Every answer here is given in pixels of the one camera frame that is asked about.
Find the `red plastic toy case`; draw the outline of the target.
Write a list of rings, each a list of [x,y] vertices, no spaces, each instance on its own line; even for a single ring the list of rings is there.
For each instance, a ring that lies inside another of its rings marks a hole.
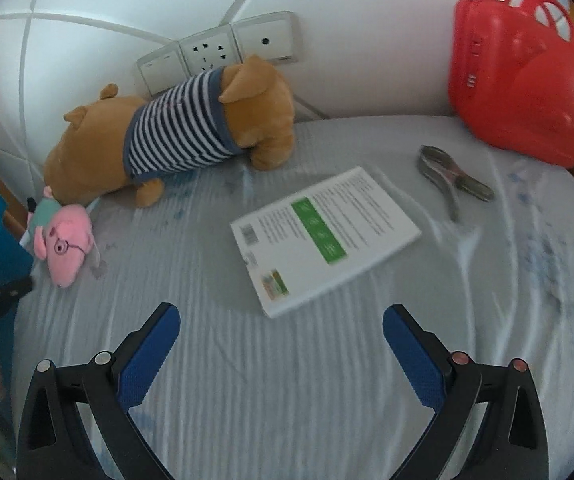
[[[574,29],[536,14],[558,0],[459,0],[448,96],[478,139],[574,167]]]

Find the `brown striped-shirt plush animal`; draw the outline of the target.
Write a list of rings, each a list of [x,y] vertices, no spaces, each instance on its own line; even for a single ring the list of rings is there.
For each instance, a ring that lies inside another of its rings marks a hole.
[[[133,188],[135,205],[156,204],[169,174],[246,154],[255,169],[285,164],[295,147],[287,79],[252,55],[210,68],[146,101],[107,84],[98,99],[64,116],[67,128],[43,166],[60,203],[89,205]]]

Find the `wall socket panel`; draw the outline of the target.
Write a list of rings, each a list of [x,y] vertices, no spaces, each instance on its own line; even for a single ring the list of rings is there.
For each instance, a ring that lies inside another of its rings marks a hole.
[[[298,59],[301,37],[296,14],[279,11],[226,23],[173,41],[136,61],[151,96],[191,76],[258,55],[273,64]]]

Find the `pink pig plush green shirt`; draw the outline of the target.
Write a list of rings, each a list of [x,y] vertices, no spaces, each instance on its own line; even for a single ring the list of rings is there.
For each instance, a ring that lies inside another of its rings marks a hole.
[[[49,185],[40,202],[30,198],[27,203],[33,255],[46,263],[54,285],[68,288],[97,248],[88,210],[79,204],[62,205]]]

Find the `white green booklet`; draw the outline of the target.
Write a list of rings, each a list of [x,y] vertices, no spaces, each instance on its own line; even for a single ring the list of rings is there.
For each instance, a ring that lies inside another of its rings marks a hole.
[[[356,278],[421,236],[361,167],[246,214],[231,230],[268,318]]]

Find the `metal pliers clamp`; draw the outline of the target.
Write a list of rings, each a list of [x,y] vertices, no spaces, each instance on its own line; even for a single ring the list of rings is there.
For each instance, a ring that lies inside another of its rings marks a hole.
[[[441,148],[423,145],[416,158],[416,168],[441,192],[448,216],[455,223],[460,221],[457,191],[465,192],[482,202],[495,200],[492,188],[467,174]]]

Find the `grey bed sheet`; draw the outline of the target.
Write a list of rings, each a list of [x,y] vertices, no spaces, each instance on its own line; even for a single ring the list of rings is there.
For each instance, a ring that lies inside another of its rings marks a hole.
[[[325,278],[318,250],[275,264],[305,298],[263,307],[252,283],[259,226],[235,223],[362,168],[419,230],[370,268]],[[155,206],[103,197],[101,252],[66,289],[43,264],[15,323],[15,412],[48,359],[82,364],[112,350],[168,301],[181,333],[131,414],[179,479],[386,479],[428,425],[383,336],[403,304],[475,361],[525,360],[540,398],[549,474],[574,469],[574,177],[477,140],[453,117],[305,122],[289,163],[244,159],[178,174]]]

